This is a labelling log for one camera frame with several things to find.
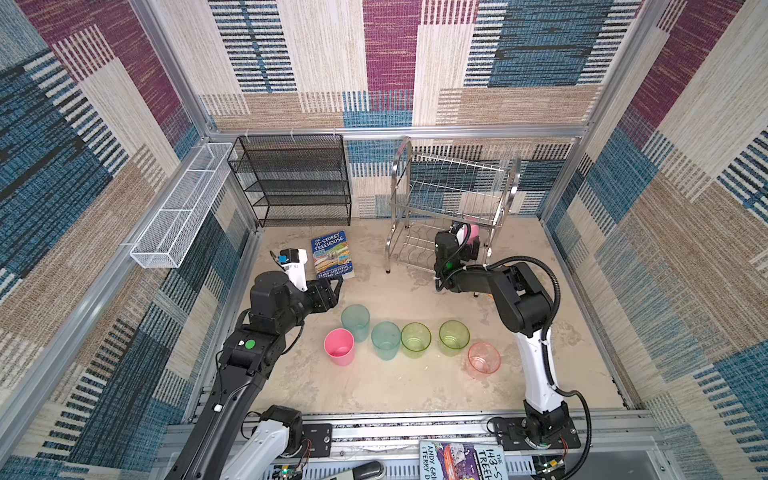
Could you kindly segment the teal cup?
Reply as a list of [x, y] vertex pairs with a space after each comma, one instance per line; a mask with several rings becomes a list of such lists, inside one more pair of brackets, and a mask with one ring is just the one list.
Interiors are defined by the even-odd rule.
[[370, 312], [361, 304], [346, 307], [341, 315], [343, 328], [348, 330], [356, 343], [364, 342], [370, 332]]
[[371, 341], [377, 357], [384, 361], [390, 361], [399, 351], [401, 331], [393, 322], [380, 322], [374, 326], [371, 332]]

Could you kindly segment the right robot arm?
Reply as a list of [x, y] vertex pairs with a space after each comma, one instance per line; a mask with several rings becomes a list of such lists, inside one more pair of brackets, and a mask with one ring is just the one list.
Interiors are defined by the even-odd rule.
[[573, 427], [566, 400], [576, 397], [585, 415], [587, 452], [592, 421], [586, 399], [577, 390], [560, 388], [555, 375], [551, 327], [561, 304], [556, 275], [543, 261], [526, 255], [477, 264], [479, 239], [471, 229], [456, 222], [435, 235], [435, 289], [490, 295], [502, 324], [515, 335], [525, 376], [523, 431], [528, 443], [545, 449], [563, 438]]

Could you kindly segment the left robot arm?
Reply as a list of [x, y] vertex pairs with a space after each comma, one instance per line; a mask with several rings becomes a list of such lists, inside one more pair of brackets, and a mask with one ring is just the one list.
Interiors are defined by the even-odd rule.
[[238, 316], [217, 361], [214, 390], [168, 479], [217, 479], [249, 408], [289, 348], [286, 335], [307, 316], [339, 302], [343, 278], [311, 280], [299, 289], [282, 270], [259, 274], [250, 290], [250, 308]]

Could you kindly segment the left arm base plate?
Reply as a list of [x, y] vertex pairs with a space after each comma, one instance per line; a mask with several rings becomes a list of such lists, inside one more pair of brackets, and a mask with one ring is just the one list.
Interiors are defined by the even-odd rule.
[[304, 424], [299, 442], [289, 444], [281, 455], [286, 459], [328, 458], [331, 455], [333, 426], [331, 423]]

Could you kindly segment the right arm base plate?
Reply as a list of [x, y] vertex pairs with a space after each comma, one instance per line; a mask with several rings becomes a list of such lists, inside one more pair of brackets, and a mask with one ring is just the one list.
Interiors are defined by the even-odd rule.
[[526, 417], [491, 417], [486, 430], [505, 452], [580, 449], [582, 441], [571, 420], [549, 425]]

